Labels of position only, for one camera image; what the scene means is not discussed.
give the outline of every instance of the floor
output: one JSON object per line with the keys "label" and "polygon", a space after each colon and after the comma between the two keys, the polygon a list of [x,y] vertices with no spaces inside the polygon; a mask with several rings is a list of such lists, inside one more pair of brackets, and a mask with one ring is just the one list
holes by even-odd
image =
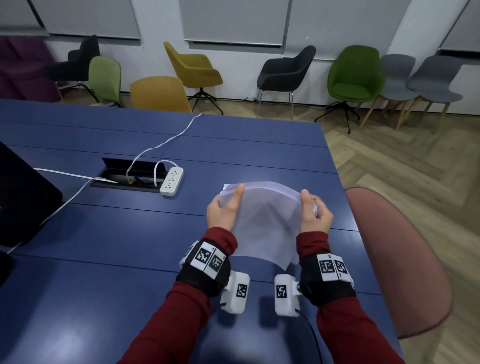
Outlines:
{"label": "floor", "polygon": [[[74,91],[66,102],[93,103],[85,92]],[[129,96],[123,96],[127,107]],[[219,100],[226,115],[255,117],[254,102]],[[217,114],[210,103],[195,111]],[[294,120],[313,122],[321,108],[294,106]],[[363,116],[366,110],[360,110]],[[290,120],[290,106],[262,103],[259,117]],[[480,363],[480,117],[412,113],[407,125],[395,132],[398,111],[389,118],[374,111],[359,130],[352,123],[347,134],[342,111],[322,119],[340,179],[345,188],[368,187],[396,205],[429,241],[452,282],[454,310],[431,333],[435,364]],[[402,341],[409,364],[423,363],[421,353],[430,338]]]}

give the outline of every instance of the gray roller blind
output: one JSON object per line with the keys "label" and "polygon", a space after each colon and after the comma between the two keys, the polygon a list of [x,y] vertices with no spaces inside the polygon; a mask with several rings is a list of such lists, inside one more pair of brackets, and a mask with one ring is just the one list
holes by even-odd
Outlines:
{"label": "gray roller blind", "polygon": [[440,48],[480,52],[480,0],[470,0]]}
{"label": "gray roller blind", "polygon": [[179,0],[185,40],[283,43],[288,0]]}
{"label": "gray roller blind", "polygon": [[0,30],[22,34],[41,30],[26,0],[0,0]]}
{"label": "gray roller blind", "polygon": [[335,60],[360,44],[386,53],[410,0],[293,0],[286,55],[312,44],[316,59]]}
{"label": "gray roller blind", "polygon": [[131,0],[32,0],[49,33],[140,39]]}

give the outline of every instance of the white sheet of paper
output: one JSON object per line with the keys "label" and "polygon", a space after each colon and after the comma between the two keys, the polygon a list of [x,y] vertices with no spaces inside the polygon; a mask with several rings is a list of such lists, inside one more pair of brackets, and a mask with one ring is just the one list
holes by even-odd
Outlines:
{"label": "white sheet of paper", "polygon": [[[220,206],[230,201],[239,184],[224,185]],[[233,234],[238,248],[233,255],[265,259],[287,269],[298,264],[297,235],[301,223],[300,193],[276,182],[245,183]]]}

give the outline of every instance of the blue table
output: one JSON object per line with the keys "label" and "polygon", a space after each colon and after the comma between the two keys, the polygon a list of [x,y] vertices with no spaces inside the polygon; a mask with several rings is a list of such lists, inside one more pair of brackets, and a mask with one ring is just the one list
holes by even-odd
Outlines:
{"label": "blue table", "polygon": [[[103,169],[102,157],[131,159],[182,131],[192,117],[8,100],[0,100],[0,113],[0,140],[30,165],[88,176],[97,176]],[[11,312],[5,317],[8,321],[0,325],[0,342],[10,343],[2,345],[6,349],[0,350],[0,361],[35,357],[38,363],[42,361],[37,358],[55,363],[48,353],[58,350],[49,342],[63,329],[75,326],[78,319],[89,320],[91,326],[82,332],[72,330],[73,336],[65,344],[68,349],[58,351],[63,354],[58,354],[57,361],[115,362],[163,302],[180,258],[205,231],[206,206],[213,196],[224,183],[251,181],[274,181],[297,191],[307,188],[323,198],[335,215],[329,239],[332,251],[347,263],[366,312],[401,352],[318,125],[203,115],[184,136],[141,160],[158,158],[171,159],[185,169],[176,196],[86,188],[29,244],[14,252],[19,264],[8,285],[0,289],[0,309]],[[44,175],[65,198],[84,183],[73,177]],[[251,257],[232,257],[231,262],[234,270],[248,273],[252,280],[247,311],[239,317],[221,310],[212,315],[209,328],[199,339],[197,362],[220,358],[218,338],[241,333],[256,338],[241,352],[256,353],[262,363],[310,363],[315,346],[305,323],[277,318],[273,294],[266,293],[273,293],[273,278],[283,271]],[[290,266],[287,272],[298,277],[299,267]],[[23,287],[19,292],[13,288],[17,284]],[[35,287],[31,299],[26,297],[30,284]],[[27,300],[26,308],[12,305],[15,299],[21,300],[16,298],[19,295]],[[303,302],[302,309],[314,321],[314,307]],[[23,316],[36,319],[13,322],[12,317]],[[40,334],[47,325],[53,335],[50,341]],[[98,332],[92,334],[93,327]],[[13,339],[8,338],[7,328],[14,329]],[[303,344],[297,342],[297,336],[305,337]],[[81,352],[75,352],[76,342],[84,343]],[[277,352],[266,343],[276,346]],[[22,345],[32,349],[23,350]],[[226,362],[233,361],[235,350],[231,349]],[[276,356],[278,350],[285,355]]]}

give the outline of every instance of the qr code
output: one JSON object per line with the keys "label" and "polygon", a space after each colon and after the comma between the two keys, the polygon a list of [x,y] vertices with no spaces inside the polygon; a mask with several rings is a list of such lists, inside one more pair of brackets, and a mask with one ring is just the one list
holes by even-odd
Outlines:
{"label": "qr code", "polygon": [[345,267],[345,264],[343,262],[340,262],[339,260],[335,261],[336,269],[344,274],[348,274],[347,267]]}
{"label": "qr code", "polygon": [[278,285],[276,287],[276,297],[277,298],[287,298],[287,286]]}
{"label": "qr code", "polygon": [[237,288],[237,297],[247,297],[247,287],[248,286],[246,284],[239,283],[239,286]]}
{"label": "qr code", "polygon": [[318,264],[320,264],[320,270],[322,274],[325,273],[335,273],[335,267],[333,266],[332,260],[319,260]]}
{"label": "qr code", "polygon": [[201,248],[198,251],[198,254],[195,257],[195,259],[201,261],[202,263],[206,263],[208,262],[208,259],[210,258],[211,255],[212,255],[212,252],[209,252],[208,250]]}
{"label": "qr code", "polygon": [[210,261],[210,263],[208,264],[208,266],[218,273],[218,270],[220,269],[222,264],[223,264],[223,260],[220,259],[217,255],[215,255]]}

